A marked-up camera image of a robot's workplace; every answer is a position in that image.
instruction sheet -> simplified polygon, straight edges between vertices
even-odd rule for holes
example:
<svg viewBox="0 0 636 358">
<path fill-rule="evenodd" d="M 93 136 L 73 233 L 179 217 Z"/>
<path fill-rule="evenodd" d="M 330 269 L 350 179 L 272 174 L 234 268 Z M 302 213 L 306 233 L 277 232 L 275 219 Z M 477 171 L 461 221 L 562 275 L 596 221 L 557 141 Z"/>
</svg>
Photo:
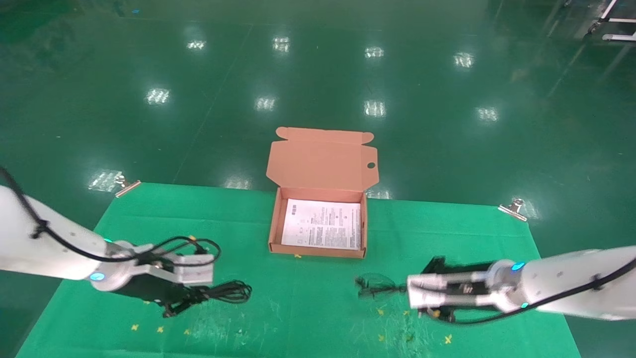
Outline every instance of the instruction sheet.
<svg viewBox="0 0 636 358">
<path fill-rule="evenodd" d="M 360 204 L 289 199 L 282 244 L 360 250 Z"/>
</svg>

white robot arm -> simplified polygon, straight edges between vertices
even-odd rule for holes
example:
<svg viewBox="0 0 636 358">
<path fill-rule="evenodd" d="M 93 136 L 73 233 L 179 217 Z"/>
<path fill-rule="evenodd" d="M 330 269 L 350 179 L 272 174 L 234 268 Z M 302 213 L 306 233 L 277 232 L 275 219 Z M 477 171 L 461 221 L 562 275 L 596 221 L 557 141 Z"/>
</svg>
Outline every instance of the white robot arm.
<svg viewBox="0 0 636 358">
<path fill-rule="evenodd" d="M 591 319 L 636 319 L 635 258 L 636 246 L 472 266 L 445 266 L 438 257 L 422 274 L 410 275 L 406 288 L 411 308 L 450 322 L 454 309 L 486 307 L 502 316 L 536 308 Z"/>
<path fill-rule="evenodd" d="M 2 167 L 0 174 L 11 186 L 0 185 L 1 270 L 89 280 L 100 291 L 154 301 L 165 308 L 164 317 L 210 298 L 243 303 L 251 295 L 251 287 L 236 280 L 208 287 L 221 253 L 211 240 L 178 236 L 157 246 L 109 242 L 24 195 Z M 179 241 L 185 243 L 169 251 L 162 249 Z M 214 246 L 217 254 L 207 253 L 202 242 Z M 185 246 L 197 251 L 193 255 L 172 253 Z"/>
</svg>

cardboard box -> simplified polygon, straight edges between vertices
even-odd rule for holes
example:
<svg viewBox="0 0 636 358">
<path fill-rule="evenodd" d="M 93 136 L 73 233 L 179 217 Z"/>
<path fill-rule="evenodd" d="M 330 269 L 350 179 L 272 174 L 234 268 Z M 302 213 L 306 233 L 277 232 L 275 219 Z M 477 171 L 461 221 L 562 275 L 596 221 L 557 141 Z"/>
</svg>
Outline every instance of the cardboard box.
<svg viewBox="0 0 636 358">
<path fill-rule="evenodd" d="M 367 211 L 364 191 L 380 181 L 378 150 L 363 144 L 373 133 L 280 127 L 272 143 L 267 177 L 278 184 L 270 230 L 270 251 L 278 254 L 356 257 L 366 255 Z M 283 245 L 288 199 L 360 203 L 360 250 Z"/>
</svg>

green tablecloth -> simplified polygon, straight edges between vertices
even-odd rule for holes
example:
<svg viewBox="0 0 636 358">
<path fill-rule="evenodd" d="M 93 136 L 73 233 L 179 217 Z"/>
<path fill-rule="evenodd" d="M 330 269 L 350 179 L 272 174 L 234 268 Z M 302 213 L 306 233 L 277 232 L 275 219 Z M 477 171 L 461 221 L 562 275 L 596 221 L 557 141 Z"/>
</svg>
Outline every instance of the green tablecloth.
<svg viewBox="0 0 636 358">
<path fill-rule="evenodd" d="M 135 244 L 214 239 L 223 249 L 216 283 L 244 280 L 252 299 L 210 301 L 163 319 L 155 304 L 64 281 L 18 357 L 579 357 L 561 315 L 531 311 L 451 326 L 419 319 L 405 296 L 357 298 L 355 276 L 381 273 L 402 283 L 434 255 L 454 263 L 538 258 L 527 224 L 490 206 L 370 199 L 365 259 L 297 258 L 267 249 L 273 199 L 152 183 L 115 199 L 98 233 Z"/>
</svg>

box flap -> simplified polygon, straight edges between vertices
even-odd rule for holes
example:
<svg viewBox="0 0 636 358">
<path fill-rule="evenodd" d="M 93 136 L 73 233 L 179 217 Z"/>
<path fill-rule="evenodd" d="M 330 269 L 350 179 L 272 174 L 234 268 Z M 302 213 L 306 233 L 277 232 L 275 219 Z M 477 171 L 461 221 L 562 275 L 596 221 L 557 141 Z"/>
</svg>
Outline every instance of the box flap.
<svg viewBox="0 0 636 358">
<path fill-rule="evenodd" d="M 284 140 L 325 141 L 330 143 L 366 144 L 373 140 L 373 133 L 350 131 L 325 131 L 323 129 L 278 127 L 276 135 Z"/>
<path fill-rule="evenodd" d="M 369 132 L 280 127 L 267 177 L 281 187 L 364 191 L 380 181 Z"/>
</svg>

